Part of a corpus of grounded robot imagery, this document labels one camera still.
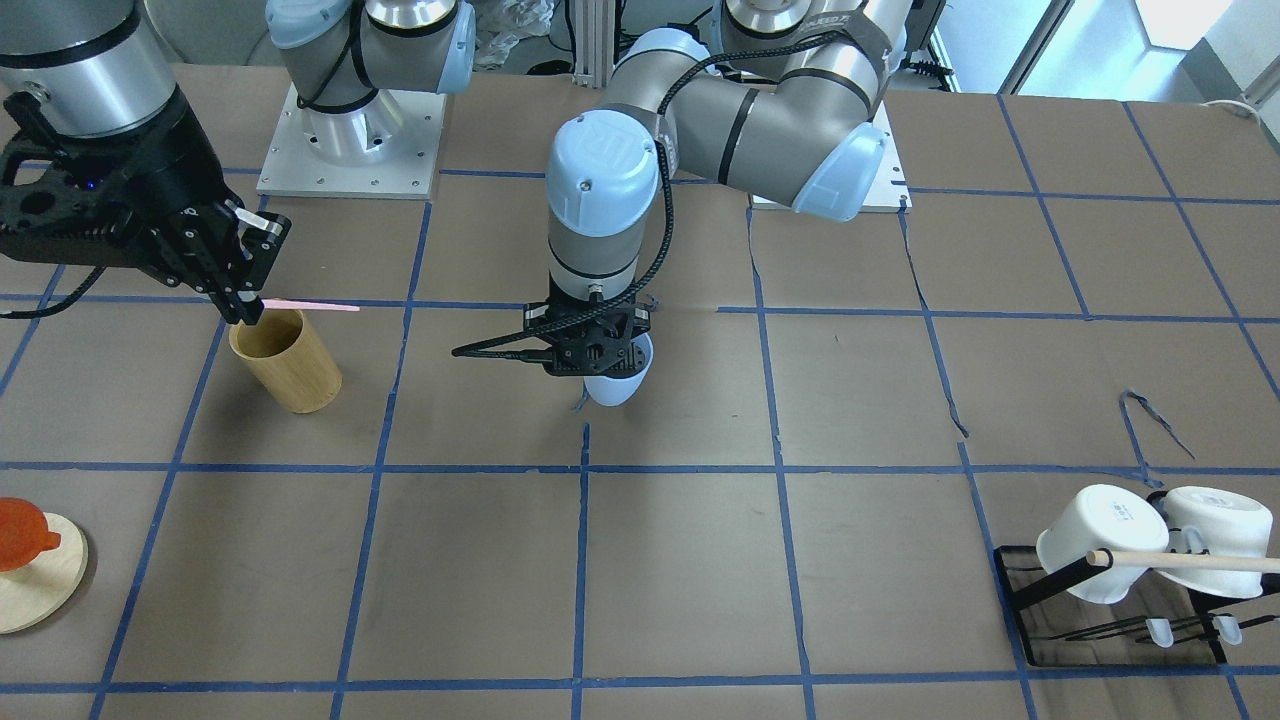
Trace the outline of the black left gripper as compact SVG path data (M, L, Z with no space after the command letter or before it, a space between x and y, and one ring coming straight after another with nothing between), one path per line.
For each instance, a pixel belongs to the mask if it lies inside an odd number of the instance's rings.
M644 304L622 304L585 323L559 331L550 324L586 311L588 304L550 297L524 306L524 329L548 343L527 352L530 363L543 365L550 375L608 375L626 378L641 365L641 354L632 341L650 329L650 309Z

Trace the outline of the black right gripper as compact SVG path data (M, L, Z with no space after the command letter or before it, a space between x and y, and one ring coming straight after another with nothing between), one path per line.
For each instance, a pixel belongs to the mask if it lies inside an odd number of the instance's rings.
M241 206L179 88L141 126L100 138L56 132L32 92L4 106L18 124L3 150L4 256L228 290L228 323L259 323L292 222Z

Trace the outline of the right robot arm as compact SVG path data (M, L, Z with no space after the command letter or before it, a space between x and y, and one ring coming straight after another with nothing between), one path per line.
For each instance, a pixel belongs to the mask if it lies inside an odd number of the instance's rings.
M270 1L268 37L292 92L259 188L425 199L443 100L468 87L466 1ZM136 1L5 1L3 255L108 268L206 296L253 325L291 231L255 211L224 168Z

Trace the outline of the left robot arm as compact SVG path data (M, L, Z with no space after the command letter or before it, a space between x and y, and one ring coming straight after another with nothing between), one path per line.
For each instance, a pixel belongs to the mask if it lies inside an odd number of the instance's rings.
M552 142L548 299L524 309L521 332L454 355L550 375L640 374L650 319L639 299L675 236L677 172L851 220L884 156L874 117L910 12L909 1L719 1L716 51L682 29L646 32L602 101Z

